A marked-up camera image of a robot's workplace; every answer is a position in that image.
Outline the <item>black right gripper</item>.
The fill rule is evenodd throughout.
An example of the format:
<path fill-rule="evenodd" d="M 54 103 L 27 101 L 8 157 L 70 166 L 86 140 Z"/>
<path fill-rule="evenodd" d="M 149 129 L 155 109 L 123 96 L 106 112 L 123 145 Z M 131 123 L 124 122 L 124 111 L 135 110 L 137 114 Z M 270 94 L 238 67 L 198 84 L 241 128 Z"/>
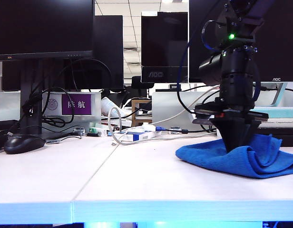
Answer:
<path fill-rule="evenodd" d="M 217 97 L 214 101 L 196 104 L 193 109 L 194 124 L 214 125 L 220 132 L 227 152 L 248 145 L 261 121 L 269 114 L 253 111 L 258 96 L 236 97 L 234 100 Z"/>

